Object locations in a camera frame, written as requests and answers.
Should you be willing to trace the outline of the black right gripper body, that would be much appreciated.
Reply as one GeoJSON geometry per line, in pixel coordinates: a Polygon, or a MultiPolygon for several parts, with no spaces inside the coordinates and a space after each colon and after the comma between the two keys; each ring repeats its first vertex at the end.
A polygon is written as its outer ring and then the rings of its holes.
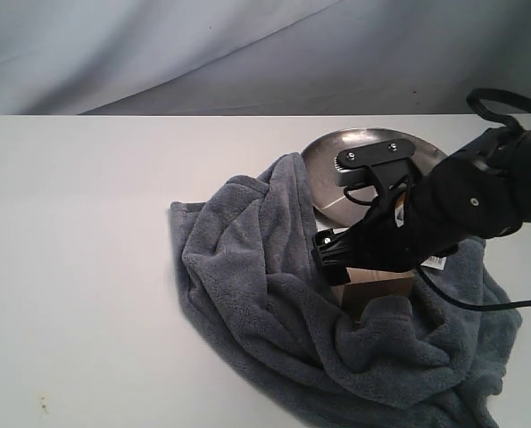
{"type": "Polygon", "coordinates": [[[491,239],[521,226],[503,177],[450,156],[328,243],[316,235],[312,255],[328,281],[341,284],[346,268],[402,273],[454,253],[471,236],[491,239]]]}

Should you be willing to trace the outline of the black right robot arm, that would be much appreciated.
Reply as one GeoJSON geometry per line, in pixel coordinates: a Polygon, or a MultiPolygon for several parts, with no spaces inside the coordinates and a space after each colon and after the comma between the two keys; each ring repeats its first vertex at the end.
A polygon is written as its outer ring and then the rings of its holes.
{"type": "Polygon", "coordinates": [[[346,193],[372,186],[377,195],[360,221],[314,236],[312,257],[330,283],[347,281],[347,268],[409,271],[471,236],[502,237],[531,223],[531,130],[489,128],[427,174],[415,152],[413,142],[392,139],[336,156],[346,193]]]}

